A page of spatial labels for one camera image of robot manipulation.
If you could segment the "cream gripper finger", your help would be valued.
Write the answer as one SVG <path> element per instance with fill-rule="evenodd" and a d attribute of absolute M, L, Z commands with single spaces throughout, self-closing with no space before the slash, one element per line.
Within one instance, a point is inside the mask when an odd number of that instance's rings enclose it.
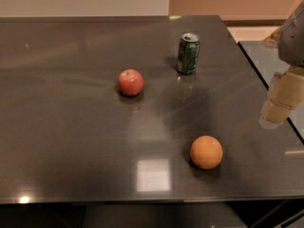
<path fill-rule="evenodd" d="M 261 109 L 259 124 L 276 129 L 304 102 L 304 68 L 290 66 L 284 73 L 276 72 Z"/>

